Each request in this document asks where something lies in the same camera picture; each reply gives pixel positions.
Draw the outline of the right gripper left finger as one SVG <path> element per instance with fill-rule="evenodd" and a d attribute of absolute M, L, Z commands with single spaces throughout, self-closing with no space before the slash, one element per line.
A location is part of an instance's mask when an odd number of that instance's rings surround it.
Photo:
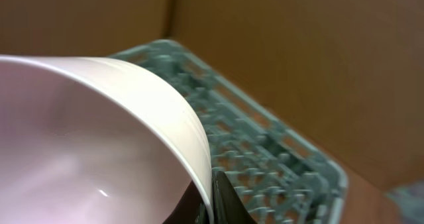
<path fill-rule="evenodd" d="M 193 182 L 163 224 L 207 224 L 207 210 Z"/>

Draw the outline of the small white plate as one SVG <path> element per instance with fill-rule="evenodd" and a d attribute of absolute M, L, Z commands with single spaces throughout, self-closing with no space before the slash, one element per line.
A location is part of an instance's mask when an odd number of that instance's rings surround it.
<path fill-rule="evenodd" d="M 168 82 L 112 58 L 1 57 L 1 222 L 163 223 L 211 155 Z"/>

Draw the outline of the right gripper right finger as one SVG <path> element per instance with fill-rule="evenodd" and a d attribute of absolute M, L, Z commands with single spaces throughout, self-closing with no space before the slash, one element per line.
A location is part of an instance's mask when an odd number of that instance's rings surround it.
<path fill-rule="evenodd" d="M 224 172 L 214 172 L 212 184 L 216 224 L 256 224 Z"/>

